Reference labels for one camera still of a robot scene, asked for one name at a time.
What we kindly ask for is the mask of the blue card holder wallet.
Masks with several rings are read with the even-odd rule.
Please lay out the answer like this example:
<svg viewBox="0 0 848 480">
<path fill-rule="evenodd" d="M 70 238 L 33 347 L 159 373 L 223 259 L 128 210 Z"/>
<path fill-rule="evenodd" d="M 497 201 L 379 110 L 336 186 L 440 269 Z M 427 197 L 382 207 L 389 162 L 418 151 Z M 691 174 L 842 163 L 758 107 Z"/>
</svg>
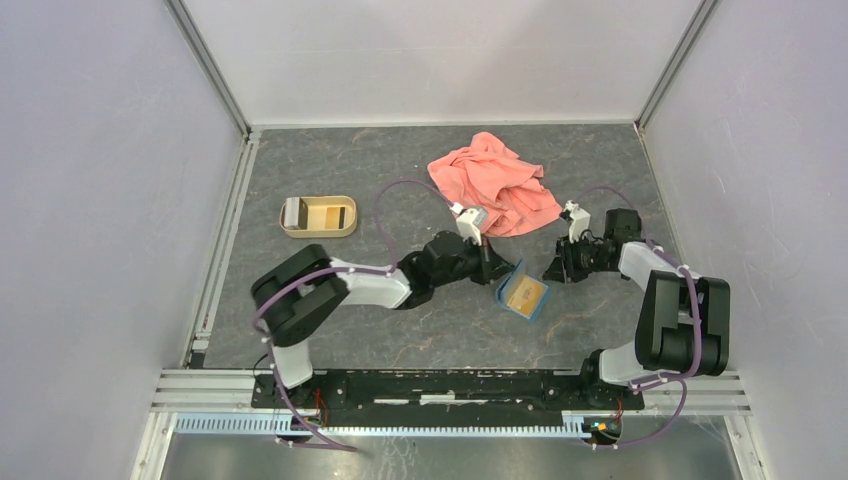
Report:
<svg viewBox="0 0 848 480">
<path fill-rule="evenodd" d="M 527 273 L 527 265 L 521 259 L 495 290 L 496 302 L 530 323 L 535 323 L 548 298 L 549 287 Z"/>
</svg>

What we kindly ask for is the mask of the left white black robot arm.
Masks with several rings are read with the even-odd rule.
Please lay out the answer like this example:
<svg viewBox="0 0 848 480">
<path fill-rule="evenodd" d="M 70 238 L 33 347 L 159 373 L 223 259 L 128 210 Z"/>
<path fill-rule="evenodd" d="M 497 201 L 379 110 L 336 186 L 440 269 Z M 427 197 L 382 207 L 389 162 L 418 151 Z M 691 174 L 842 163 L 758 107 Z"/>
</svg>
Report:
<svg viewBox="0 0 848 480">
<path fill-rule="evenodd" d="M 341 306 L 410 310 L 430 301 L 436 289 L 469 280 L 489 285 L 515 269 L 491 244 L 441 231 L 397 264 L 355 264 L 309 244 L 256 280 L 250 294 L 254 327 L 268 345 L 275 392 L 290 407 L 314 394 L 309 339 Z"/>
</svg>

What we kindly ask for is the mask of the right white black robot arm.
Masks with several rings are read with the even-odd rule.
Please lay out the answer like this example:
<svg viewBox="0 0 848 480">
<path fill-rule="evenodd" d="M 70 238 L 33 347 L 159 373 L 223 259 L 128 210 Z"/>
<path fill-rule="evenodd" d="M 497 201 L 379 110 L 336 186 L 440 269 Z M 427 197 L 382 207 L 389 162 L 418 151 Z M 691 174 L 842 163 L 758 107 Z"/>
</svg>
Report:
<svg viewBox="0 0 848 480">
<path fill-rule="evenodd" d="M 631 209 L 611 209 L 602 236 L 589 228 L 590 215 L 575 202 L 560 214 L 568 225 L 543 277 L 578 283 L 612 272 L 643 293 L 635 336 L 611 349 L 593 352 L 581 367 L 580 400 L 602 408 L 618 386 L 634 392 L 695 376 L 718 376 L 729 362 L 729 284 L 702 276 L 645 239 L 642 219 Z"/>
</svg>

